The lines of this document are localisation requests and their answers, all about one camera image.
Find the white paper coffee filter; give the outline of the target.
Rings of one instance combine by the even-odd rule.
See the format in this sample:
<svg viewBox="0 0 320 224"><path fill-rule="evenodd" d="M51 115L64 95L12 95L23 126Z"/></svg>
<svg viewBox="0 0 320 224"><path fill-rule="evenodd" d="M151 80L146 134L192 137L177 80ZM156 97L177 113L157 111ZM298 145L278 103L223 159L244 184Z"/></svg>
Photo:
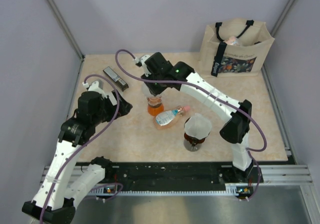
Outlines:
<svg viewBox="0 0 320 224"><path fill-rule="evenodd" d="M184 124L184 132L193 138L206 138L212 131L212 123L202 114L195 113Z"/></svg>

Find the clear glass dripper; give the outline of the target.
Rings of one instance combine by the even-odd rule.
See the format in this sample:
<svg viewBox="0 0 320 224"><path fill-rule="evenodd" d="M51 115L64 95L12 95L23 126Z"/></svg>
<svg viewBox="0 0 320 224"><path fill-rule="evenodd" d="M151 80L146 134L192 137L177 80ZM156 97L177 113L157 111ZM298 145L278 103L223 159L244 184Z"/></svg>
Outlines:
<svg viewBox="0 0 320 224"><path fill-rule="evenodd" d="M150 105L158 105L162 103L162 97L160 95L150 96L147 98L147 101Z"/></svg>

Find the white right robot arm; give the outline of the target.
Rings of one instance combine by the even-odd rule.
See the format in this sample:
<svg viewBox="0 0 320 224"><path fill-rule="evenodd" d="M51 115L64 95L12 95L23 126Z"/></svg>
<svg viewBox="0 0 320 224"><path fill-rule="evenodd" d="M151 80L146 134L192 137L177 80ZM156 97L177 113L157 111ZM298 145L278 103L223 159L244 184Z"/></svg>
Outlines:
<svg viewBox="0 0 320 224"><path fill-rule="evenodd" d="M252 158L247 148L252 104L248 100L240 102L228 97L186 63L179 61L172 65L159 52L142 56L140 62L144 70L141 78L146 79L151 94L158 95L167 88L174 88L202 102L225 122L219 134L231 143L232 164L235 167L233 176L239 182L249 179Z"/></svg>

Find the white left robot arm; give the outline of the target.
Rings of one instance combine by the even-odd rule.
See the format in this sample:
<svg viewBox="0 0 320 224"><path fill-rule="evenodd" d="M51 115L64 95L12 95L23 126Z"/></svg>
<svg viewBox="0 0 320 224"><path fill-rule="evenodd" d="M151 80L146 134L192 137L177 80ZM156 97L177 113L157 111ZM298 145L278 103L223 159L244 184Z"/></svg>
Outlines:
<svg viewBox="0 0 320 224"><path fill-rule="evenodd" d="M76 209L100 181L113 178L111 162L94 158L81 176L70 183L74 167L86 143L93 140L96 127L130 113L132 105L117 92L104 93L100 88L85 91L78 98L77 109L60 129L56 150L37 194L25 202L22 212L41 224L69 224Z"/></svg>

